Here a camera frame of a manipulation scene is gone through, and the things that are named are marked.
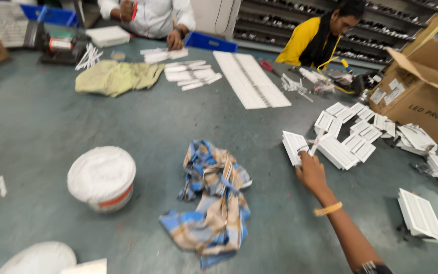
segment blue plastic crate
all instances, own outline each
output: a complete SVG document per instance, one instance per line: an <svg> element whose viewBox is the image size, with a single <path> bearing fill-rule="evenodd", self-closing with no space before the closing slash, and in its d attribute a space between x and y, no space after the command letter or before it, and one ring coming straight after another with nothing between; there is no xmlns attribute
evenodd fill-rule
<svg viewBox="0 0 438 274"><path fill-rule="evenodd" d="M49 8L48 6L35 6L20 4L23 13L29 20L43 21L45 24L54 24L60 26L79 26L75 11L64 10L59 8Z"/></svg>
<svg viewBox="0 0 438 274"><path fill-rule="evenodd" d="M198 32L191 32L186 39L185 46L219 50L226 52L238 52L238 44L226 40L217 39Z"/></svg>

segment blue patterned cloth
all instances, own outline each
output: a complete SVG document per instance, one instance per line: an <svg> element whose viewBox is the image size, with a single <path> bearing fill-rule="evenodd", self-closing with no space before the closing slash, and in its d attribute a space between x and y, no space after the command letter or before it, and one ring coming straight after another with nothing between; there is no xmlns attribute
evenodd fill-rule
<svg viewBox="0 0 438 274"><path fill-rule="evenodd" d="M160 223L184 250L200 256L200 266L209 266L232 257L248 234L250 216L241 189L251 185L247 171L227 150L205 140L190 143L184 160L185 188L179 199L193 200L202 192L195 211L168 211Z"/></svg>

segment hand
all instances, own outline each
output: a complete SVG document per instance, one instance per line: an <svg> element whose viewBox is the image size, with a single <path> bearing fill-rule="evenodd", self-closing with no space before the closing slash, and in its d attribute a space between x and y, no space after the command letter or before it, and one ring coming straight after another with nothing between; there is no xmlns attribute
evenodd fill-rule
<svg viewBox="0 0 438 274"><path fill-rule="evenodd" d="M324 192L329 191L324 165L319 162L317 155L311 157L306 151L301 151L299 155L302 160L302 168L295 166L297 178L319 199Z"/></svg>
<svg viewBox="0 0 438 274"><path fill-rule="evenodd" d="M119 9L121 10L120 18L123 22L127 23L133 20L133 2L122 0Z"/></svg>
<svg viewBox="0 0 438 274"><path fill-rule="evenodd" d="M167 37L168 51L182 49L184 43L180 38L180 31L173 29Z"/></svg>

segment wristwatch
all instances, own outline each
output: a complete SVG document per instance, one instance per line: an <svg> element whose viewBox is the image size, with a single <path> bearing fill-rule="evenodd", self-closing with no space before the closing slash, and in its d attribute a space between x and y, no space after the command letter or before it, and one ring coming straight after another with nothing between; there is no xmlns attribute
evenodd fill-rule
<svg viewBox="0 0 438 274"><path fill-rule="evenodd" d="M179 28L179 27L175 27L174 29L178 30L180 33L180 39L184 39L186 37L186 34L184 33L184 30Z"/></svg>

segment white shirt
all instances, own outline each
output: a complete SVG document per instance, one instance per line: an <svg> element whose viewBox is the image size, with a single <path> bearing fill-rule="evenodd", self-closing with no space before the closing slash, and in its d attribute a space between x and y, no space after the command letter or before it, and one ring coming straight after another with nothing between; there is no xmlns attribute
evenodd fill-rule
<svg viewBox="0 0 438 274"><path fill-rule="evenodd" d="M119 0L98 0L102 18L109 20L111 10L119 9ZM194 11L190 0L138 0L134 21L123 22L125 28L149 38L165 38L173 29L172 11L177 12L177 24L195 30Z"/></svg>

